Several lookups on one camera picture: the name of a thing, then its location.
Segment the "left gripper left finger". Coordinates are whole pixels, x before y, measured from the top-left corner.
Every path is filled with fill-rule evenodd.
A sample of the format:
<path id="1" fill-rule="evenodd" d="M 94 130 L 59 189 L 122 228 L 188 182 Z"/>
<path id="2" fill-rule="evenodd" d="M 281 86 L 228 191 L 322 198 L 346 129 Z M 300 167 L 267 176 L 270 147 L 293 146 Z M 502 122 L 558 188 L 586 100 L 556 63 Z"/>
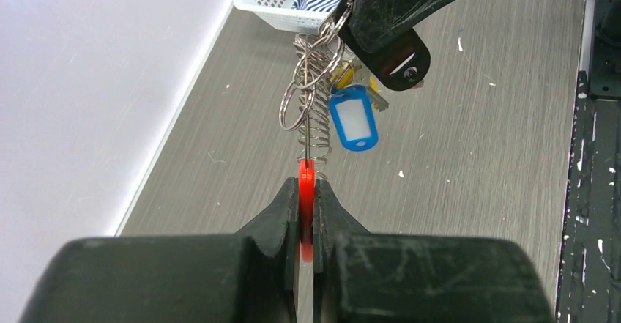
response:
<path id="1" fill-rule="evenodd" d="M 22 322 L 295 322 L 298 182 L 232 234 L 83 238 L 53 257 Z"/>

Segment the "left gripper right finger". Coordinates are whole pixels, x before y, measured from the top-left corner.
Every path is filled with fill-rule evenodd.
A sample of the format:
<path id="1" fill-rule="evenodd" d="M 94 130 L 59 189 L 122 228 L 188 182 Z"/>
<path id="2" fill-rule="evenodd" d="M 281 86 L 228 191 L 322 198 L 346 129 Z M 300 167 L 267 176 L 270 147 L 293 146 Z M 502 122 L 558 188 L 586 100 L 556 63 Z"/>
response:
<path id="1" fill-rule="evenodd" d="M 380 234 L 316 184 L 315 322 L 552 322 L 534 264 L 514 242 Z"/>

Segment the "black key fob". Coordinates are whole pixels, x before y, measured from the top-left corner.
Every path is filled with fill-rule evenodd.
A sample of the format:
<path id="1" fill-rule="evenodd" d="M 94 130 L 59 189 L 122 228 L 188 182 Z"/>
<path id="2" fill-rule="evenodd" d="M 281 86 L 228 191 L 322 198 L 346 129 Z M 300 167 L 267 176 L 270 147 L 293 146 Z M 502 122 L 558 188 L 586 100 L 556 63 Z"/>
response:
<path id="1" fill-rule="evenodd" d="M 402 92 L 423 82 L 431 67 L 431 54 L 414 29 L 407 30 L 375 52 L 362 49 L 349 28 L 353 1 L 341 0 L 335 14 L 344 16 L 344 25 L 338 31 L 346 47 L 388 89 Z"/>

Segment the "blue key tag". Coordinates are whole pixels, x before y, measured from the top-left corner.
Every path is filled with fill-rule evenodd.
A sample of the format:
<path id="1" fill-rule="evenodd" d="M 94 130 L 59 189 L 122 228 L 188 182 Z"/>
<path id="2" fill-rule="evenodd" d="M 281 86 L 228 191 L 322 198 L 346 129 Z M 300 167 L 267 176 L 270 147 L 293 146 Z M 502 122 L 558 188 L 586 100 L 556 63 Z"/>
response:
<path id="1" fill-rule="evenodd" d="M 379 134 L 365 86 L 337 90 L 330 98 L 329 110 L 344 149 L 364 152 L 377 145 Z"/>

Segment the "red handled key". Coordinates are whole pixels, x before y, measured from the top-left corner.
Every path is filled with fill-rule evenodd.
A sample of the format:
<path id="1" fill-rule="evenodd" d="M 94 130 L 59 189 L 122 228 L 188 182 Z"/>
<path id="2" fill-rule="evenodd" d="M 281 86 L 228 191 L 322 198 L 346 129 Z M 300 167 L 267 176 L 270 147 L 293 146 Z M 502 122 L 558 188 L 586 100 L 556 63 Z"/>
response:
<path id="1" fill-rule="evenodd" d="M 304 262 L 313 261 L 313 208 L 315 199 L 316 175 L 314 161 L 300 161 L 298 174 L 300 254 Z"/>

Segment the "metal spring coil keyring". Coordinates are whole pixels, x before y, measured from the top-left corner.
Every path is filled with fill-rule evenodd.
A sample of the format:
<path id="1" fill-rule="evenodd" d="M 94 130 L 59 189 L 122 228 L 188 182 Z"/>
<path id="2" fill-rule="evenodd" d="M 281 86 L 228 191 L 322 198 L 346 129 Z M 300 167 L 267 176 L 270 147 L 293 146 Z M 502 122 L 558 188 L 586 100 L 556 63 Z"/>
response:
<path id="1" fill-rule="evenodd" d="M 343 12 L 332 11 L 317 35 L 300 33 L 294 37 L 297 63 L 278 110 L 279 124 L 285 131 L 296 130 L 302 146 L 297 160 L 304 167 L 314 163 L 315 175 L 327 177 L 321 168 L 332 153 L 329 101 L 332 87 L 342 78 L 346 45 L 338 36 L 352 12 L 352 0 Z"/>

